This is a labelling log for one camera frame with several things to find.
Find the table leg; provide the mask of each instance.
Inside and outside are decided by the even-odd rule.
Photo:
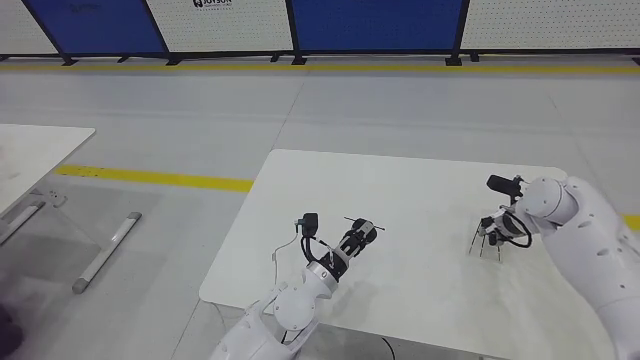
[[[93,259],[89,267],[82,273],[80,278],[76,280],[73,284],[72,290],[73,293],[80,294],[87,289],[87,286],[91,283],[91,280],[95,275],[100,271],[104,263],[107,262],[109,256],[113,253],[114,250],[118,247],[120,242],[124,239],[124,237],[129,233],[133,225],[142,217],[142,213],[131,213],[126,218],[126,220],[122,223],[118,231],[116,231],[115,235],[111,238],[111,243],[106,247],[100,246],[100,253]]]
[[[120,228],[116,231],[116,233],[109,237],[105,236],[100,231],[96,231],[93,228],[86,228],[78,223],[74,222],[69,216],[65,214],[60,206],[62,206],[67,201],[67,197],[61,193],[59,193],[55,188],[51,187],[48,183],[42,181],[41,184],[38,185],[38,191],[42,193],[42,198],[51,203],[53,208],[58,212],[60,216],[67,220],[69,224],[71,224],[78,231],[82,232],[86,237],[92,240],[96,245],[100,247],[100,252],[93,259],[91,264],[84,270],[82,275],[76,280],[76,282],[72,286],[73,293],[80,294],[87,289],[87,286],[91,283],[93,277],[96,276],[98,271],[104,266],[104,264],[109,259],[109,256],[116,250],[120,242],[124,239],[125,236],[129,233],[131,228],[135,225],[136,222],[142,217],[142,213],[132,212],[127,218],[124,220]]]
[[[44,204],[45,203],[42,200],[33,202],[29,207],[24,209],[22,213],[18,214],[18,216],[10,223],[0,219],[0,226],[5,228],[5,232],[0,235],[0,245],[3,245],[11,235],[13,235],[25,222],[27,222],[29,218],[31,218],[31,216],[44,207]]]

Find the white table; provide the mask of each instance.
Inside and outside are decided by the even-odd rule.
[[[64,204],[66,197],[48,186],[44,178],[95,132],[93,128],[0,124],[0,217],[34,189],[41,193],[43,199],[28,206],[11,222],[0,219],[0,227],[4,231],[0,235],[0,245],[42,208],[45,202],[60,211],[58,208]],[[101,248],[100,253],[74,284],[74,292],[82,293],[86,289],[140,217],[140,213],[129,214],[113,236],[103,236],[99,231],[72,224]]]
[[[387,230],[321,301],[320,322],[493,358],[613,358],[595,313],[539,240],[527,250],[505,246],[502,263],[468,255],[479,219],[508,203],[486,187],[491,174],[565,177],[547,167],[273,151],[200,298],[243,308],[266,295],[271,253],[303,213],[319,213],[317,236],[330,245],[350,227],[344,216],[362,217]],[[299,246],[278,253],[279,282],[299,279]]]

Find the yellow floor line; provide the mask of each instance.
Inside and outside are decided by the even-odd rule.
[[[634,231],[640,231],[640,215],[638,214],[623,214],[624,220],[627,222],[629,228]]]
[[[251,190],[251,186],[253,186],[253,181],[247,179],[168,174],[153,171],[119,170],[115,168],[87,167],[74,164],[62,165],[56,169],[55,173],[58,175],[73,177],[101,178],[145,184],[217,189],[242,193],[248,193]],[[631,229],[640,231],[640,215],[623,214],[623,217]]]
[[[331,72],[412,72],[412,73],[526,73],[526,74],[633,74],[640,75],[638,66],[462,66],[389,64],[308,64],[291,66],[287,64],[178,64],[167,67],[155,65],[126,64],[76,64],[71,67],[60,65],[0,65],[0,71],[331,71]]]

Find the white robotic arm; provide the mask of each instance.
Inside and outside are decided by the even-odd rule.
[[[349,268],[349,261],[376,239],[376,226],[364,219],[355,220],[340,244],[320,259],[311,252],[311,240],[316,240],[318,215],[305,214],[296,226],[302,227],[300,241],[309,264],[302,272],[300,286],[280,284],[263,300],[245,310],[244,317],[222,338],[211,360],[290,360],[318,325],[315,318],[316,299],[330,299],[338,288],[340,277]],[[277,323],[286,333],[295,333],[288,343],[278,341],[264,324],[262,316],[273,303]]]
[[[519,177],[487,185],[511,206],[480,223],[492,245],[527,247],[539,233],[562,276],[595,310],[620,360],[640,360],[640,245],[611,204],[589,183],[538,178],[520,192]],[[514,238],[528,235],[528,245]]]

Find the gray floor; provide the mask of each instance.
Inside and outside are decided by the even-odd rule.
[[[273,148],[556,166],[640,213],[640,78],[266,72],[0,74],[0,122],[88,126],[69,162],[255,178]],[[97,249],[45,209],[0,250],[0,301],[25,326],[14,359],[207,359],[238,312],[198,289],[244,195],[52,177],[76,222],[141,211],[80,296]],[[398,359],[468,354],[392,341]],[[378,337],[321,328],[304,359],[390,359]]]

